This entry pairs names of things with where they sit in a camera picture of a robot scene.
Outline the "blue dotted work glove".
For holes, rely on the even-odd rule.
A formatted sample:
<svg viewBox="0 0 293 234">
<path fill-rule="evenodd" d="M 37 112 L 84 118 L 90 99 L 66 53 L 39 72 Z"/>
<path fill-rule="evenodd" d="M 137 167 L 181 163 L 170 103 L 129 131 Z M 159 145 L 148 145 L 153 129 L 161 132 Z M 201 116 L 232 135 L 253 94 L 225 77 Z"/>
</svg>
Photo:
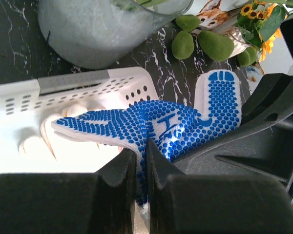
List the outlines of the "blue dotted work glove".
<svg viewBox="0 0 293 234">
<path fill-rule="evenodd" d="M 242 120 L 240 80 L 230 70 L 212 70 L 198 79 L 197 109 L 172 101 L 139 101 L 127 109 L 89 111 L 51 123 L 66 137 L 116 145 L 137 156 L 136 202 L 147 203 L 147 141 L 174 161 L 235 130 Z"/>
</svg>

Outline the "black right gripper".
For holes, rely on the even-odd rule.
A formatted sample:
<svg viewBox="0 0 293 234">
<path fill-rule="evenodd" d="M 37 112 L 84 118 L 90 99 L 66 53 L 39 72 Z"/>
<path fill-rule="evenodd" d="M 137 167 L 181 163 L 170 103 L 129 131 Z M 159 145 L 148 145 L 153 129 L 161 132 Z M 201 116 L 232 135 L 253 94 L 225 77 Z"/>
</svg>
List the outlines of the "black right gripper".
<svg viewBox="0 0 293 234">
<path fill-rule="evenodd" d="M 190 175 L 270 176 L 293 197 L 293 76 L 264 75 L 242 107 L 242 123 L 175 161 Z"/>
</svg>

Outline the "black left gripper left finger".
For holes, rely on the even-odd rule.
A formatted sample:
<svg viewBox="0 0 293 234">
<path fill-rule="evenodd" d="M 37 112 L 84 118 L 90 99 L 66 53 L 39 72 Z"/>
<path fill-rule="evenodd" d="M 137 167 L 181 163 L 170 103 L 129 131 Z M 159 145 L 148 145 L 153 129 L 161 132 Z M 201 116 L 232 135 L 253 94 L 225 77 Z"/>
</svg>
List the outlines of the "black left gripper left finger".
<svg viewBox="0 0 293 234">
<path fill-rule="evenodd" d="M 130 234 L 136 155 L 92 174 L 1 174 L 0 234 Z"/>
</svg>

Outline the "yellow palm glove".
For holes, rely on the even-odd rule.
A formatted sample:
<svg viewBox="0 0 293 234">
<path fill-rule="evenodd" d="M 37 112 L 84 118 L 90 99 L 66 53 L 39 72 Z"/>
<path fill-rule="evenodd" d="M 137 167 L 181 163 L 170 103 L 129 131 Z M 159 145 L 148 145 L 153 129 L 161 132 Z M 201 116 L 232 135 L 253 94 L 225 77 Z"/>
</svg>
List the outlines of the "yellow palm glove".
<svg viewBox="0 0 293 234">
<path fill-rule="evenodd" d="M 86 141 L 73 141 L 54 132 L 51 122 L 62 117 L 75 117 L 87 112 L 81 104 L 65 108 L 61 114 L 55 113 L 47 117 L 40 125 L 41 136 L 31 136 L 19 145 L 19 154 L 40 162 L 57 161 L 59 163 L 87 163 L 93 160 L 87 152 L 98 152 L 104 149 L 103 144 Z"/>
</svg>

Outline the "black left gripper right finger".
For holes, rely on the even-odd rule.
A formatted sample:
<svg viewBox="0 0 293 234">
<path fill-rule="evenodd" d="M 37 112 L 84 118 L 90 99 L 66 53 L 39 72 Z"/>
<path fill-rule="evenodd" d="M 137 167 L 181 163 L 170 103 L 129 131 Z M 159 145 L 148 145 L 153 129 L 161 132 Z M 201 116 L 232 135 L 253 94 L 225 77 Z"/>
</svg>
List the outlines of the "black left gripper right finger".
<svg viewBox="0 0 293 234">
<path fill-rule="evenodd" d="M 283 186 L 261 176 L 187 175 L 147 142 L 152 234 L 293 234 Z"/>
</svg>

